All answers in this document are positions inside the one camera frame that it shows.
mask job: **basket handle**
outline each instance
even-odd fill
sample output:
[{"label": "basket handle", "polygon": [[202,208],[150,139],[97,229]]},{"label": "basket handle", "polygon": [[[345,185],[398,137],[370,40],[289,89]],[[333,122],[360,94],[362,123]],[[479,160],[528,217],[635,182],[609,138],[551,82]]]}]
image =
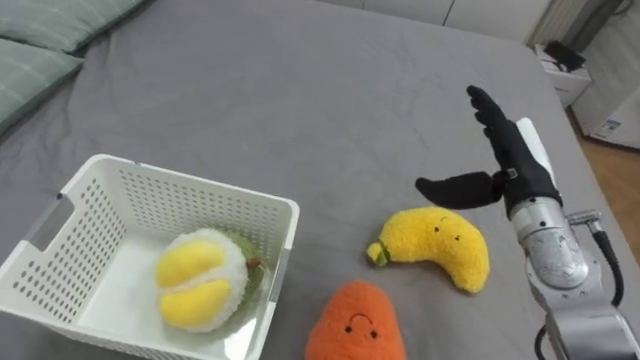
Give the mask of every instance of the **basket handle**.
[{"label": "basket handle", "polygon": [[25,240],[44,252],[53,238],[56,237],[62,226],[66,224],[75,207],[67,196],[62,193],[56,195],[55,201],[49,205],[35,224],[29,229]]}]

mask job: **orange plush toy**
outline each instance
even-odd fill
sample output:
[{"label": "orange plush toy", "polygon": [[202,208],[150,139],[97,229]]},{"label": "orange plush toy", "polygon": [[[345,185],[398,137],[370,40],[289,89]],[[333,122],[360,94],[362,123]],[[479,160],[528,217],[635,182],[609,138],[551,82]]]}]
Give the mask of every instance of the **orange plush toy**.
[{"label": "orange plush toy", "polygon": [[311,330],[305,360],[406,360],[387,295],[363,281],[338,290]]}]

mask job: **pillow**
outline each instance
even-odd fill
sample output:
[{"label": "pillow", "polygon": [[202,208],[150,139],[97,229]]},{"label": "pillow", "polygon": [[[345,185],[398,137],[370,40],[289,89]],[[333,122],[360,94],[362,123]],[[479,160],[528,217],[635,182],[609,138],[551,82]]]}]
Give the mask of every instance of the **pillow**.
[{"label": "pillow", "polygon": [[144,0],[0,0],[0,37],[73,52]]},{"label": "pillow", "polygon": [[0,39],[0,134],[33,110],[82,60]]}]

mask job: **black glove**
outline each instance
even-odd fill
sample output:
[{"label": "black glove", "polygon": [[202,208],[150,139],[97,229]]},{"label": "black glove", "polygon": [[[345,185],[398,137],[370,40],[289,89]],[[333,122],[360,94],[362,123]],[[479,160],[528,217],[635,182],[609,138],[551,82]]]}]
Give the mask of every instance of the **black glove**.
[{"label": "black glove", "polygon": [[507,214],[519,202],[533,197],[551,197],[562,204],[549,172],[535,160],[517,125],[484,90],[469,86],[467,93],[501,170],[493,176],[475,172],[440,181],[419,178],[416,188],[434,204],[450,209],[489,205],[503,195]]}]

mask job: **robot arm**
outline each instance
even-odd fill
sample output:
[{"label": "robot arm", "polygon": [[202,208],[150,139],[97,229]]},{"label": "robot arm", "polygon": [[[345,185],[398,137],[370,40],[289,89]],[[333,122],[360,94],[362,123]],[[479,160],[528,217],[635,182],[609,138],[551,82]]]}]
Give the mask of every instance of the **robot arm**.
[{"label": "robot arm", "polygon": [[[505,198],[506,214],[526,256],[526,273],[536,301],[546,312],[536,337],[536,355],[545,331],[558,359],[640,359],[640,347],[618,311],[622,276],[602,230],[599,214],[565,216],[547,153],[529,119],[509,121],[482,89],[467,89],[476,119],[485,126],[500,170],[431,181],[418,190],[436,205],[469,209]],[[572,226],[587,225],[610,263],[616,296],[610,301],[601,284],[601,267],[580,248]]]}]

